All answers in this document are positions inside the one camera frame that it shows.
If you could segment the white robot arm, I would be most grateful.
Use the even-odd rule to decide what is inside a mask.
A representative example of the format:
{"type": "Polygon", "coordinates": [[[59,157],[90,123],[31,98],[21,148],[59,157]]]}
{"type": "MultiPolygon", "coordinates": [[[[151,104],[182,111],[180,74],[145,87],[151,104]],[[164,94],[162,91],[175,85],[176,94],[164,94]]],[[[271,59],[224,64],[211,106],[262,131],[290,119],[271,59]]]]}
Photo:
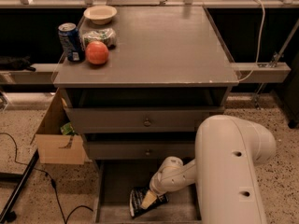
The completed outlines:
{"type": "Polygon", "coordinates": [[[267,224],[254,166],[271,159],[276,140],[264,126],[232,116],[210,117],[195,137],[195,159],[168,157],[149,182],[141,208],[167,192],[196,186],[202,224],[267,224]]]}

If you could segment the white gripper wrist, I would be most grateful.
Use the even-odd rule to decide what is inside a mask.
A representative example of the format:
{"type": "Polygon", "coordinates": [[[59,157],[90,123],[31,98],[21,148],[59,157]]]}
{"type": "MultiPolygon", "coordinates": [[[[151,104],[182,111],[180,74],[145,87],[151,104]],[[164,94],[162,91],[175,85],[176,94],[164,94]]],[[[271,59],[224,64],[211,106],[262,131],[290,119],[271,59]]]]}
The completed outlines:
{"type": "Polygon", "coordinates": [[[142,209],[148,209],[156,200],[157,196],[161,196],[169,192],[171,184],[169,179],[158,178],[154,176],[149,182],[149,190],[147,191],[142,203],[142,209]]]}

